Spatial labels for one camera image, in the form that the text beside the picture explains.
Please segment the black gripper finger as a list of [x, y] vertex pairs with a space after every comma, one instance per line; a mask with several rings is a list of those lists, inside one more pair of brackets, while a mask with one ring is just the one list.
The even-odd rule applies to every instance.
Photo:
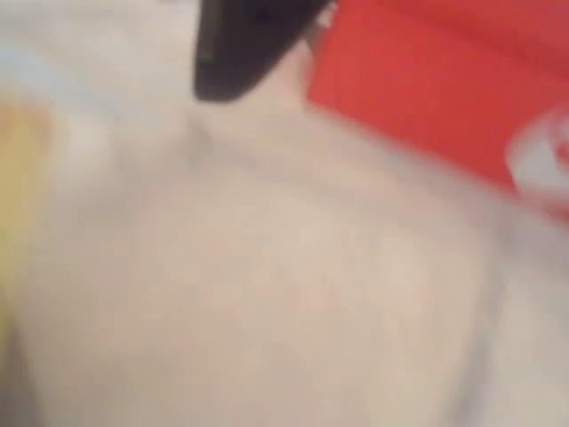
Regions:
[[202, 1], [193, 60], [196, 99], [243, 97], [329, 4], [321, 0]]

